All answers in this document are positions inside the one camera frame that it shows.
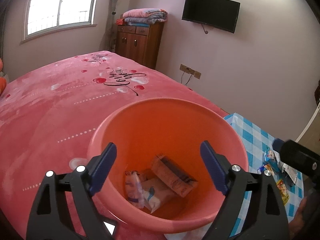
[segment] orange pillow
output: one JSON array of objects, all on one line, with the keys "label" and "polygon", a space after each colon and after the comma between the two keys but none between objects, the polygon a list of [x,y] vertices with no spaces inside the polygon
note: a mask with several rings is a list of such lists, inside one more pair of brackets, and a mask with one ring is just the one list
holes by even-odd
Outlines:
[{"label": "orange pillow", "polygon": [[5,78],[0,77],[0,95],[2,94],[6,86],[7,86],[7,81],[5,80]]}]

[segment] brown dresser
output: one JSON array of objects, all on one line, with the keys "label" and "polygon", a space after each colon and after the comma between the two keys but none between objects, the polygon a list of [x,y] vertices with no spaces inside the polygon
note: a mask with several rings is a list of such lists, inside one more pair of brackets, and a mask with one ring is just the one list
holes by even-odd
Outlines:
[{"label": "brown dresser", "polygon": [[164,23],[149,27],[118,25],[116,54],[155,69],[163,26]]}]

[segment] metal bolt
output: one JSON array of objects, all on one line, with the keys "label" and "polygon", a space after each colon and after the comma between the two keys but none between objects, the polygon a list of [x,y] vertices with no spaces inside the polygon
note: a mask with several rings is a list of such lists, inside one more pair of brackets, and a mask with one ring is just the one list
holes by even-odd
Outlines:
[{"label": "metal bolt", "polygon": [[47,177],[51,177],[53,175],[53,171],[48,171],[46,174],[45,174]]},{"label": "metal bolt", "polygon": [[78,172],[83,172],[83,171],[85,170],[85,167],[84,167],[83,165],[81,165],[81,166],[78,166],[78,167],[76,168],[76,170],[77,170]]},{"label": "metal bolt", "polygon": [[239,170],[241,170],[240,166],[238,166],[238,165],[233,165],[233,166],[232,166],[232,169],[233,169],[234,171],[239,171]]},{"label": "metal bolt", "polygon": [[265,170],[264,171],[264,175],[266,175],[266,176],[271,176],[272,175],[272,173],[271,173],[271,171],[269,171],[269,170]]}]

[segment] bed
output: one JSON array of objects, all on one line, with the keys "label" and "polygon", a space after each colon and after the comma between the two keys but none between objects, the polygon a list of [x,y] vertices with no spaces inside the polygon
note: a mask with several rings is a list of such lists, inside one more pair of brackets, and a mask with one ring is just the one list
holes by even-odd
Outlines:
[{"label": "bed", "polygon": [[[186,86],[108,51],[61,60],[8,84],[0,96],[0,208],[22,237],[45,173],[70,172],[86,158],[95,129],[109,114],[154,97],[186,99],[227,115]],[[76,231],[82,233],[67,197]],[[101,214],[112,217],[94,201]],[[129,235],[132,240],[165,239],[120,222],[116,239]]]}]

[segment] window pane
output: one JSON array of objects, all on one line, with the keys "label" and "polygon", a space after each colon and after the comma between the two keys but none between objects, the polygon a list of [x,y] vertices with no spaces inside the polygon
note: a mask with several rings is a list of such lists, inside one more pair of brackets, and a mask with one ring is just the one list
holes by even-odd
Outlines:
[{"label": "window pane", "polygon": [[28,15],[28,35],[57,26],[60,0],[31,0]]},{"label": "window pane", "polygon": [[59,25],[88,22],[91,0],[62,0]]}]

